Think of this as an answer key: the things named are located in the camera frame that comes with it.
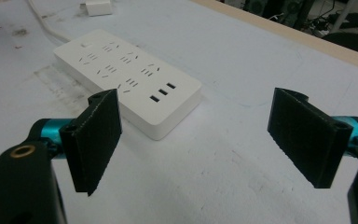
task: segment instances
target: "table surface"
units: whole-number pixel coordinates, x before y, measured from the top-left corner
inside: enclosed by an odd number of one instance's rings
[[[275,87],[329,115],[358,116],[358,53],[215,1],[116,0],[113,15],[92,18],[81,2],[35,5],[60,32],[104,29],[203,86],[200,105],[160,141],[123,119],[91,197],[75,193],[65,160],[52,162],[69,223],[350,223],[358,161],[343,158],[332,188],[314,189],[267,125]],[[87,107],[90,92],[56,64],[60,44],[26,1],[0,3],[0,154],[38,119]]]

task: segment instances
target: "white power strip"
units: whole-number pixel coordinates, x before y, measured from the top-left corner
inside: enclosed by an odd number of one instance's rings
[[[152,139],[167,135],[200,102],[199,81],[106,31],[54,53],[91,92],[117,89],[121,115]]]

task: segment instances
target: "power strip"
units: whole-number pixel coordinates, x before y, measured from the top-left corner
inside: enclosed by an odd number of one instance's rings
[[[154,140],[200,103],[199,81],[106,31],[81,36],[54,54],[91,92],[117,89],[121,115]]]

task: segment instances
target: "black 3d-printed finger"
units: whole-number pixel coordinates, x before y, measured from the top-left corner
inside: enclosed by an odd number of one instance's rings
[[[351,131],[308,103],[306,95],[275,89],[268,132],[316,189],[331,187]]]
[[[121,135],[117,91],[92,95],[89,107],[63,126],[60,135],[76,191],[91,195]]]

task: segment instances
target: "cable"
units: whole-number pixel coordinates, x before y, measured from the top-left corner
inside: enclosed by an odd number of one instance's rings
[[[333,9],[336,7],[336,0],[333,0],[333,6],[330,8],[330,10],[326,11],[324,14],[320,15],[319,17],[324,16],[325,14],[333,11]]]
[[[34,6],[34,0],[28,0],[28,3],[30,4],[31,6],[31,9],[34,11],[34,14],[36,14],[36,17],[39,19],[39,21],[42,23],[43,25],[43,28],[45,28],[45,30],[51,34],[51,35],[54,35],[55,37],[61,39],[61,40],[64,40],[65,42],[69,42],[72,40],[71,37],[67,36],[67,35],[64,35],[64,34],[61,34],[57,31],[54,31],[53,29],[51,29],[48,24],[43,20],[43,18],[40,16],[40,13],[39,11],[37,10],[37,8]]]
[[[284,15],[284,13],[277,14],[277,15],[274,15],[274,16],[269,17],[268,20],[269,20],[269,21],[270,21],[271,19],[278,20],[278,17],[279,17],[279,16],[283,16],[283,15]]]

